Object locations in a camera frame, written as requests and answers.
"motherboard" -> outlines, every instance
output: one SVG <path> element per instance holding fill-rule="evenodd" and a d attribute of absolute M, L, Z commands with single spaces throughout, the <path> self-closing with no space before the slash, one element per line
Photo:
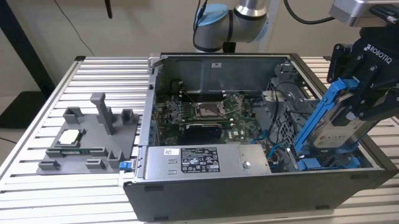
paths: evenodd
<path fill-rule="evenodd" d="M 212 97 L 184 93 L 164 98 L 157 103 L 160 145 L 249 144 L 261 136 L 249 103 L 244 93 Z"/>

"green circuit board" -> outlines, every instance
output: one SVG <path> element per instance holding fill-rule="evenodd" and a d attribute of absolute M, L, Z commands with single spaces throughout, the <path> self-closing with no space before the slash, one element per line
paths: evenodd
<path fill-rule="evenodd" d="M 249 144 L 261 130 L 250 111 L 249 99 L 240 94 L 226 94 L 218 102 L 180 102 L 177 98 L 158 104 L 160 142 L 162 146 L 181 145 L 184 127 L 189 124 L 217 124 L 221 136 L 206 144 L 240 142 Z"/>

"power supply label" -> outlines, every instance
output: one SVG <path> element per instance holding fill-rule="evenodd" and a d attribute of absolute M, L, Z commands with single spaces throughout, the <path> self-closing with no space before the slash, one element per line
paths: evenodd
<path fill-rule="evenodd" d="M 181 148 L 180 154 L 182 173 L 220 172 L 216 147 Z"/>

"black cable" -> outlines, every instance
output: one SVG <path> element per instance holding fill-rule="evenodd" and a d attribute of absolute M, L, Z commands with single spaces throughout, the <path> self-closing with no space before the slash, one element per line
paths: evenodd
<path fill-rule="evenodd" d="M 5 138 L 2 138 L 2 137 L 0 137 L 0 139 L 1 139 L 1 140 L 4 140 L 4 141 L 8 141 L 8 142 L 10 142 L 10 143 L 13 143 L 13 144 L 16 144 L 16 143 L 17 143 L 16 141 L 13 141 L 13 140 L 9 140 L 9 139 L 5 139 Z"/>
<path fill-rule="evenodd" d="M 194 46 L 194 34 L 197 32 L 200 19 L 201 19 L 202 15 L 204 15 L 204 12 L 205 12 L 206 3 L 208 3 L 208 0 L 205 0 L 204 4 L 201 5 L 200 10 L 198 10 L 198 6 L 200 6 L 200 0 L 198 0 L 197 10 L 194 12 L 194 18 L 196 18 L 196 20 L 193 20 L 193 33 L 192 33 L 192 45 L 193 46 Z"/>
<path fill-rule="evenodd" d="M 283 0 L 283 2 L 284 2 L 287 11 L 288 11 L 289 15 L 292 16 L 292 18 L 293 18 L 297 22 L 300 22 L 300 23 L 303 23 L 303 24 L 305 24 L 305 25 L 315 25 L 315 24 L 320 24 L 320 23 L 328 22 L 328 21 L 331 21 L 331 20 L 335 20 L 335 18 L 333 18 L 332 16 L 329 16 L 329 17 L 327 17 L 327 18 L 324 18 L 324 19 L 320 19 L 320 20 L 315 20 L 315 21 L 303 20 L 303 19 L 299 18 L 297 15 L 293 13 L 292 8 L 289 7 L 289 4 L 288 4 L 288 0 Z"/>
<path fill-rule="evenodd" d="M 287 112 L 288 113 L 297 113 L 297 114 L 301 114 L 301 115 L 312 115 L 311 113 L 300 112 L 300 111 L 291 111 L 291 110 L 288 110 Z"/>
<path fill-rule="evenodd" d="M 270 136 L 270 131 L 272 131 L 272 128 L 274 126 L 274 121 L 276 121 L 276 116 L 277 116 L 277 113 L 278 113 L 278 98 L 276 96 L 276 89 L 274 89 L 274 113 L 273 113 L 273 118 L 272 118 L 272 123 L 268 127 L 268 130 L 266 130 L 266 140 L 268 142 L 274 145 L 274 142 L 270 140 L 269 136 Z"/>
<path fill-rule="evenodd" d="M 193 32 L 194 32 L 194 27 L 196 27 L 198 8 L 200 8 L 200 0 L 198 0 L 198 4 L 197 4 L 197 9 L 194 10 L 194 15 L 193 15 L 193 23 L 192 23 L 192 31 Z"/>
<path fill-rule="evenodd" d="M 278 87 L 280 84 L 284 84 L 284 83 L 289 83 L 289 84 L 293 84 L 296 86 L 296 84 L 293 82 L 288 82 L 288 81 L 283 81 L 280 82 L 276 86 L 274 86 L 274 89 Z"/>
<path fill-rule="evenodd" d="M 64 11 L 62 11 L 60 5 L 57 4 L 57 1 L 56 1 L 56 0 L 53 0 L 53 1 L 54 1 L 56 5 L 57 5 L 57 8 L 60 9 L 60 11 L 61 11 L 64 17 L 66 18 L 66 20 L 68 20 L 68 22 L 69 22 L 69 24 L 70 24 L 70 26 L 72 26 L 72 28 L 73 28 L 76 34 L 77 34 L 77 37 L 78 37 L 81 43 L 85 45 L 86 49 L 89 50 L 89 53 L 92 53 L 92 56 L 94 56 L 93 51 L 89 49 L 88 45 L 86 45 L 85 42 L 82 41 L 82 39 L 81 39 L 81 37 L 80 37 L 80 34 L 78 34 L 78 32 L 77 32 L 77 29 L 76 29 L 76 27 L 73 26 L 73 23 L 70 22 L 68 16 L 65 15 L 65 13 L 64 13 Z"/>

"slotted aluminum surface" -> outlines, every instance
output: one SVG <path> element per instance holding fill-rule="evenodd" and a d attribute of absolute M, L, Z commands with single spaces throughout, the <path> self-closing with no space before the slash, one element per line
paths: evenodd
<path fill-rule="evenodd" d="M 321 57 L 303 59 L 324 82 L 328 62 Z M 146 58 L 96 57 L 73 63 L 52 100 L 0 168 L 0 223 L 140 223 L 124 191 L 117 187 L 117 174 L 37 176 L 34 172 L 37 162 L 45 155 L 45 147 L 50 145 L 62 125 L 65 107 L 77 105 L 82 107 L 82 113 L 94 113 L 89 95 L 104 91 L 106 105 L 113 112 L 132 108 L 142 113 L 146 81 Z M 381 121 L 369 131 L 369 136 L 399 165 L 397 120 Z M 359 192 L 335 210 L 186 221 L 196 224 L 249 222 L 399 223 L 399 176 L 380 188 Z"/>

